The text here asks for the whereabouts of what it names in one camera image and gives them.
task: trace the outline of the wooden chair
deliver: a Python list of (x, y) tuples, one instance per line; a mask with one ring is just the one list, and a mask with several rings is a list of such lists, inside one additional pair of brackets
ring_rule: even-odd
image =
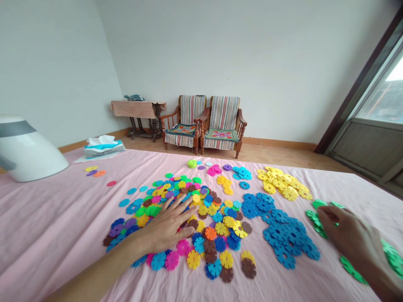
[[(171, 143), (177, 146), (194, 147), (195, 154), (198, 154), (201, 135), (199, 119), (202, 114), (208, 114), (206, 105), (207, 97), (204, 95), (179, 96), (175, 111), (160, 117), (165, 150), (168, 150), (168, 143)], [(168, 120), (168, 129), (165, 129), (164, 119)]]
[(201, 116), (200, 147), (236, 151), (238, 159), (247, 122), (239, 108), (240, 99), (229, 96), (212, 96), (209, 113)]

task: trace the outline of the bed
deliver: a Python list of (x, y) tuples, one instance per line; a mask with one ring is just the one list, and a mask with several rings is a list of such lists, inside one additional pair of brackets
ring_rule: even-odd
[[(66, 153), (70, 163), (82, 150)], [(118, 204), (133, 187), (151, 187), (167, 173), (200, 177), (221, 198), (240, 200), (246, 193), (232, 178), (233, 196), (225, 196), (222, 186), (205, 170), (190, 169), (187, 161), (200, 160), (222, 167), (246, 167), (252, 172), (248, 193), (264, 192), (256, 170), (264, 164), (184, 156), (150, 151), (126, 150), (113, 159), (71, 164), (51, 177), (16, 183), (0, 175), (0, 300), (40, 301), (105, 254), (102, 245), (111, 223), (130, 216)], [(87, 177), (85, 168), (97, 165), (106, 174)], [(354, 174), (293, 167), (279, 167), (306, 185), (314, 199), (337, 201), (377, 227), (385, 240), (403, 250), (403, 203)], [(107, 183), (117, 181), (108, 187)], [(145, 196), (137, 191), (129, 198)], [(253, 232), (242, 241), (234, 257), (234, 278), (225, 284), (206, 277), (203, 263), (190, 270), (184, 257), (171, 272), (153, 271), (149, 266), (128, 268), (105, 295), (103, 301), (378, 301), (372, 290), (357, 282), (339, 262), (338, 252), (320, 237), (305, 215), (311, 201), (298, 197), (295, 202), (273, 195), (277, 208), (302, 221), (318, 246), (321, 259), (305, 255), (296, 258), (295, 270), (285, 269), (264, 240), (267, 225), (260, 219), (248, 220)], [(249, 250), (256, 259), (257, 276), (247, 279), (241, 271), (240, 255)]]

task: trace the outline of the glass pane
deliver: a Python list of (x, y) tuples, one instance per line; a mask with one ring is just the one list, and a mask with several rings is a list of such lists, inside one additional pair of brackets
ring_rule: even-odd
[(403, 123), (403, 58), (375, 87), (356, 117)]

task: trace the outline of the wooden floor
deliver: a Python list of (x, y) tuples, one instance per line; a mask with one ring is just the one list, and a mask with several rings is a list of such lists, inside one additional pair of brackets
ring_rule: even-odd
[[(155, 143), (152, 142), (152, 139), (140, 137), (134, 138), (134, 140), (131, 138), (121, 138), (121, 141), (127, 149), (185, 155), (194, 154), (192, 153), (191, 148), (170, 144), (168, 144), (168, 150), (165, 150), (162, 138), (158, 138)], [(203, 156), (220, 159), (235, 159), (235, 151), (205, 148)], [(343, 166), (330, 157), (306, 150), (243, 144), (238, 160), (262, 164), (354, 173), (354, 171)]]

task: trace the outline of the tissue box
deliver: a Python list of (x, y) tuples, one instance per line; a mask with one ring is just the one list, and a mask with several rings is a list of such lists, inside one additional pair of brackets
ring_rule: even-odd
[(112, 154), (126, 150), (122, 141), (116, 141), (116, 142), (117, 144), (101, 144), (94, 146), (85, 146), (84, 155), (87, 159), (91, 159), (102, 155)]

